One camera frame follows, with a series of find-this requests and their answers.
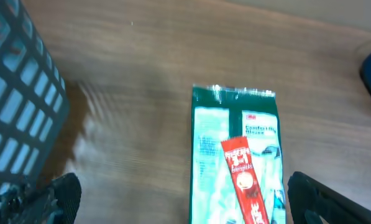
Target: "gray wall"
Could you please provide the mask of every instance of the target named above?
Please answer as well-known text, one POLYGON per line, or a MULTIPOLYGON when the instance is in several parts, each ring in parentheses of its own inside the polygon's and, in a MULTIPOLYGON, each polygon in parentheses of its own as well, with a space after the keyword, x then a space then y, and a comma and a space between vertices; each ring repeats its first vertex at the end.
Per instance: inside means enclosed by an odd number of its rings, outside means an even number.
POLYGON ((227 0, 371 31, 371 0, 227 0))

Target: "table top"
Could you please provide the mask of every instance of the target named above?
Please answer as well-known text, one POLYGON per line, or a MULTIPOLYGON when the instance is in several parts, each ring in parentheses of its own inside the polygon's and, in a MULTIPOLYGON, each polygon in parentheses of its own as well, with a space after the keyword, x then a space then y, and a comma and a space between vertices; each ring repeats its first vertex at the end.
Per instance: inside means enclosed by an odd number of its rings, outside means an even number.
POLYGON ((67 80, 44 175, 78 175, 77 223, 188 222, 194 83, 275 91, 285 185, 299 170, 371 209, 370 32, 224 0, 24 4, 67 80))

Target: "glove image on package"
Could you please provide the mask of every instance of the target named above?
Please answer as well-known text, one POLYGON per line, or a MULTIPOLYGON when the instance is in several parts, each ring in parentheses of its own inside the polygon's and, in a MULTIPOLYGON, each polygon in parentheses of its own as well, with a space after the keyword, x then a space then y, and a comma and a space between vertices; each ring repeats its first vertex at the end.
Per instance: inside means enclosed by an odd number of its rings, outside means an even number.
POLYGON ((270 223, 286 223, 280 123, 271 91, 194 86, 190 223, 244 223, 221 141, 245 136, 270 223))

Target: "coffee stick packet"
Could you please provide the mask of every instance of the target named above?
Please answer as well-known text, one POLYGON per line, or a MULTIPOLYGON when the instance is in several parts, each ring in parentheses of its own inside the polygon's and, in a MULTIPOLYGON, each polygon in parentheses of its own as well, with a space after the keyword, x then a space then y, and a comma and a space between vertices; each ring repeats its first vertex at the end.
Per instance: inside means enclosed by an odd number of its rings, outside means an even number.
POLYGON ((269 224, 246 137, 221 142, 245 224, 269 224))

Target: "teal plastic bag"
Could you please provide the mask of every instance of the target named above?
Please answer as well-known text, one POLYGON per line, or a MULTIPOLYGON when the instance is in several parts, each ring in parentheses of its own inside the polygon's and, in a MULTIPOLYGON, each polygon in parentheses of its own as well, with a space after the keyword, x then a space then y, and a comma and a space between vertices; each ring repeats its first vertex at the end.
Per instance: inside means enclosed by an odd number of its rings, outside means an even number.
POLYGON ((244 223, 221 141, 247 136, 270 223, 286 223, 275 93, 193 87, 190 223, 244 223))

